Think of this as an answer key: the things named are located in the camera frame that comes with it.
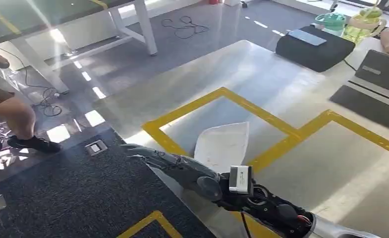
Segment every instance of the bottle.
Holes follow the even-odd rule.
[[[346,17],[343,14],[331,12],[317,16],[315,21],[322,26],[323,31],[341,36],[346,23]]]
[[[382,14],[383,11],[376,6],[362,9],[349,20],[342,38],[359,44],[365,37],[378,35],[387,24],[387,21],[381,18]]]

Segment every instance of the yellow tape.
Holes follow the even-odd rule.
[[[4,16],[2,16],[0,14],[0,21],[7,27],[9,28],[9,30],[11,30],[13,33],[15,34],[21,34],[21,31],[16,28],[16,26],[14,26],[12,23],[10,23],[8,20],[6,20],[6,18]]]
[[[169,223],[160,211],[154,211],[149,216],[143,218],[140,222],[117,236],[117,238],[130,238],[155,220],[159,222],[171,238],[182,238],[182,235],[171,225],[171,223]]]
[[[98,4],[98,5],[101,5],[104,8],[104,10],[108,9],[108,5],[105,2],[102,2],[100,0],[89,0],[89,1],[94,2],[94,3]]]
[[[156,120],[149,121],[142,125],[142,128],[149,133],[166,151],[170,153],[180,154],[180,155],[188,155],[177,143],[175,143],[169,136],[167,136],[163,131],[159,128],[171,121],[178,119],[220,97],[225,97],[244,109],[248,110],[252,114],[260,117],[265,120],[269,124],[278,128],[282,132],[291,135],[295,138],[300,137],[300,133],[297,129],[287,124],[286,122],[280,120],[269,112],[263,110],[262,108],[256,106],[255,104],[249,102],[248,100],[240,97],[234,92],[228,90],[227,88],[219,88],[193,102],[186,104],[168,114],[165,114]]]
[[[147,122],[142,126],[142,128],[149,133],[167,152],[176,153],[181,155],[188,155],[175,141],[173,141],[169,136],[167,136],[159,128],[179,117],[182,117],[185,114],[188,114],[205,104],[224,96],[238,105],[242,106],[251,113],[257,115],[261,119],[267,121],[274,127],[286,133],[288,136],[280,141],[279,143],[272,146],[267,151],[263,152],[256,158],[254,158],[248,165],[253,167],[255,173],[259,172],[266,166],[270,165],[277,158],[280,158],[282,155],[286,154],[293,147],[303,142],[305,139],[316,133],[318,130],[323,128],[329,122],[334,121],[338,124],[348,128],[349,130],[355,132],[356,134],[372,141],[373,143],[383,147],[389,151],[389,140],[367,130],[366,128],[354,123],[353,121],[342,117],[341,115],[327,110],[322,112],[316,118],[312,119],[300,129],[296,129],[281,119],[273,116],[269,112],[263,110],[262,108],[254,105],[253,103],[247,101],[241,96],[233,93],[232,91],[226,88],[220,88],[202,98],[199,98],[181,108],[176,109],[166,115],[159,117],[156,120]],[[233,213],[238,219],[240,219],[239,213]],[[254,221],[254,219],[246,216],[246,221],[251,232],[256,237],[267,237],[267,238],[278,238],[279,236],[263,227],[261,224]]]

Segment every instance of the white paper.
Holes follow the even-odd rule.
[[[197,139],[194,159],[217,173],[241,165],[248,145],[249,122],[212,127]]]

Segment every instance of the black cable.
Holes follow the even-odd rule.
[[[53,88],[53,87],[46,87],[46,86],[38,86],[38,85],[28,84],[28,69],[25,67],[25,64],[23,63],[23,61],[18,56],[16,56],[15,54],[13,54],[13,53],[11,53],[9,51],[6,51],[6,50],[4,50],[2,48],[0,48],[0,50],[4,51],[4,52],[6,52],[6,53],[8,53],[8,54],[10,54],[12,56],[14,56],[15,58],[17,58],[21,62],[23,68],[25,69],[25,85],[26,86],[34,87],[34,88],[44,88],[45,89],[44,92],[43,92],[43,95],[42,95],[43,96],[42,101],[35,105],[36,107],[43,107],[43,114],[44,114],[44,116],[46,116],[46,117],[55,117],[55,116],[60,115],[61,112],[63,111],[61,109],[61,107],[56,106],[56,105],[52,105],[52,104],[50,104],[48,102],[48,99],[52,98],[56,93],[58,93],[58,91],[55,88]],[[52,93],[46,95],[46,92],[49,91],[49,90],[52,90],[51,91]],[[47,109],[51,109],[52,113],[48,114],[47,113]]]
[[[207,26],[202,26],[202,25],[194,24],[193,20],[189,16],[182,16],[182,17],[180,17],[179,20],[180,20],[180,22],[182,22],[182,23],[184,23],[186,25],[182,26],[182,27],[172,26],[171,24],[173,23],[173,21],[171,19],[164,19],[164,20],[161,21],[161,24],[162,24],[163,27],[170,27],[172,29],[175,29],[174,35],[176,37],[180,38],[180,39],[188,39],[188,38],[193,37],[196,34],[203,33],[203,32],[206,32],[206,31],[210,30],[210,28],[207,27]],[[187,37],[183,37],[183,36],[178,34],[178,32],[180,32],[183,29],[193,29],[193,33],[191,35],[187,36]]]
[[[357,71],[353,66],[351,66],[345,59],[343,60],[346,64],[347,64],[347,66],[349,66],[349,67],[351,67],[354,71]]]
[[[244,223],[245,232],[247,233],[248,238],[251,238],[250,230],[248,229],[247,222],[245,221],[244,213],[243,212],[240,212],[240,213],[241,213],[241,217],[242,217],[242,222]]]

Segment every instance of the human leg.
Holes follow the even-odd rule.
[[[58,143],[34,136],[35,113],[32,108],[1,89],[0,117],[15,134],[7,141],[8,145],[18,149],[32,148],[45,153],[56,153],[61,150]]]

